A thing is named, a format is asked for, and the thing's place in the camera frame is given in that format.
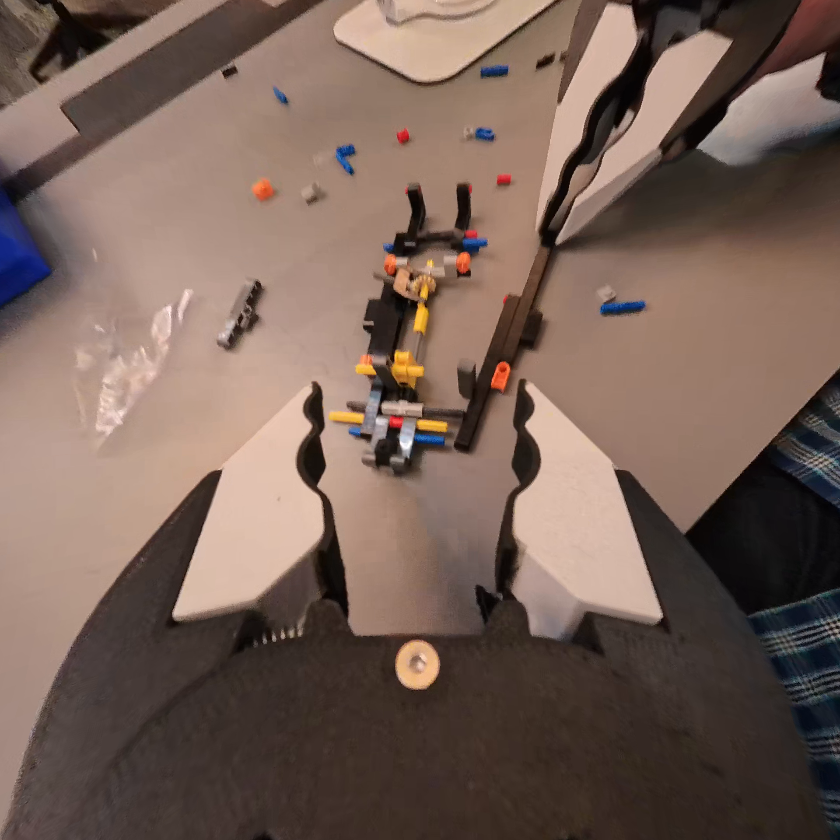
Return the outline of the grey lego beam with connector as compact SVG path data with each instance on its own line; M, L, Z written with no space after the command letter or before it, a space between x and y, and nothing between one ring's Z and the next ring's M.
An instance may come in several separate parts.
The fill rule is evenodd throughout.
M217 336L217 346L229 351L258 320L257 304L264 287L259 280L248 280L238 290L234 303L226 316L224 326Z

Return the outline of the white rounded flat base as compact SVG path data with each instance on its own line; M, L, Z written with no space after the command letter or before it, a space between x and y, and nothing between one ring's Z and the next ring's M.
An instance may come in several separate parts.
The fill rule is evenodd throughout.
M335 40L420 84L458 75L554 1L363 1L335 23Z

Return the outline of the long black lego beam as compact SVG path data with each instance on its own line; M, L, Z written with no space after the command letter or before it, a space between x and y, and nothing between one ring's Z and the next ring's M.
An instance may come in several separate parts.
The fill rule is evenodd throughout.
M507 388L520 348L533 346L539 336L543 314L537 304L555 250L549 245L538 247L524 288L519 294L509 294L505 298L455 438L454 447L461 453L468 453L473 448L492 393L503 393Z

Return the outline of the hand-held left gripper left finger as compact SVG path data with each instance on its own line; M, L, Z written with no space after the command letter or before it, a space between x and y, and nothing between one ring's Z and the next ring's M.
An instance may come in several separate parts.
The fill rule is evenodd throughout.
M322 388L305 385L223 464L172 617L259 611L279 629L349 596L326 469Z

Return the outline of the person's trousers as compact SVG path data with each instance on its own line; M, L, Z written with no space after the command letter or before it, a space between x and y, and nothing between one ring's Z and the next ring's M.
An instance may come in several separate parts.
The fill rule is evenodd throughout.
M758 456L687 532L747 615L839 586L839 512Z

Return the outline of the person's right hand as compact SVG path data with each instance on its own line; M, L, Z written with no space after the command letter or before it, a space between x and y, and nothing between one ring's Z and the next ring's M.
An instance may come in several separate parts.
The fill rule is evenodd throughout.
M839 46L839 2L802 1L760 77L787 70Z

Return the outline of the lego chassis assembly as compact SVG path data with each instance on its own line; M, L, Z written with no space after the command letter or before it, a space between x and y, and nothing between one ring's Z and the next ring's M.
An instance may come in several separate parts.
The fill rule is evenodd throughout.
M426 405L419 387L426 376L424 349L431 303L440 286L471 276L473 257L487 246L471 227L473 187L456 185L457 214L451 228L427 226L422 187L405 189L411 215L406 230L385 244L378 297L367 301L363 329L369 336L355 373L369 386L365 400L331 411L333 424L346 426L364 441L362 462L373 469L404 475L417 448L445 448L451 424L464 412Z

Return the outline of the person's plaid shirt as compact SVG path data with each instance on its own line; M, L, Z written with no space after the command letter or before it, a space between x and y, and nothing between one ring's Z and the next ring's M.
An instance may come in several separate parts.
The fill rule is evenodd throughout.
M839 836L839 381L828 383L766 452L791 492L791 590L750 617L791 702L831 838Z

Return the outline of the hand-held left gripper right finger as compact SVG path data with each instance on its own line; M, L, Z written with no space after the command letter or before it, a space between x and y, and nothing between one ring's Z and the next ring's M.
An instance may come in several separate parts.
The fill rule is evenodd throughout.
M664 618L613 462L530 381L520 380L497 592L534 637L570 640L588 614L653 627Z

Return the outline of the blue box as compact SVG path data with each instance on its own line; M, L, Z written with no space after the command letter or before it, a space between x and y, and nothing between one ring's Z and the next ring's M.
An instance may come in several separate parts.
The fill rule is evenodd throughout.
M1 307L49 277L41 255L16 207L1 190Z

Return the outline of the black chair base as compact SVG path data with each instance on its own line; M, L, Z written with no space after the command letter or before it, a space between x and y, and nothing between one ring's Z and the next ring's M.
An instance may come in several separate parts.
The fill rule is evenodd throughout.
M29 75L42 85L173 4L174 1L37 1L40 8L52 14L55 24L29 64Z

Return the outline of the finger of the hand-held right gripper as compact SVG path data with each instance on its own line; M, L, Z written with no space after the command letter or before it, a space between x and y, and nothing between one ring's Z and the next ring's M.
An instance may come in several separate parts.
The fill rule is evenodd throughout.
M571 234L574 203L594 182L622 121L620 99L642 36L630 2L581 3L563 63L539 194L542 242Z
M663 157L661 144L728 51L730 38L701 31L669 47L647 76L644 95L625 133L605 152L590 184L560 228L562 245L612 205Z

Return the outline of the clear plastic bag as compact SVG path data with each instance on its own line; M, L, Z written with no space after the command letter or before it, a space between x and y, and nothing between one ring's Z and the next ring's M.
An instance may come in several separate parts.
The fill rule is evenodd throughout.
M152 311L116 302L88 307L72 352L71 385L80 430L100 449L160 377L182 332L193 289Z

